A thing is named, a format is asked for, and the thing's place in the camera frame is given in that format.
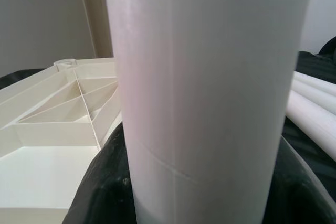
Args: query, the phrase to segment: white cylinder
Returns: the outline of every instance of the white cylinder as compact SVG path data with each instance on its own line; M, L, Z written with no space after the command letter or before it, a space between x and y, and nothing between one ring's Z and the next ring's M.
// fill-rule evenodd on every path
M290 91L286 115L336 161L336 116L295 91Z
M107 0L138 224L261 223L307 0Z
M301 81L297 81L296 79L293 79L291 89L331 113L336 114L336 97L333 95L316 89Z
M328 81L323 81L321 79L308 76L303 73L295 72L294 73L294 80L301 81L307 85L310 85L316 89L319 89L323 92L331 94L336 97L336 84L333 84Z

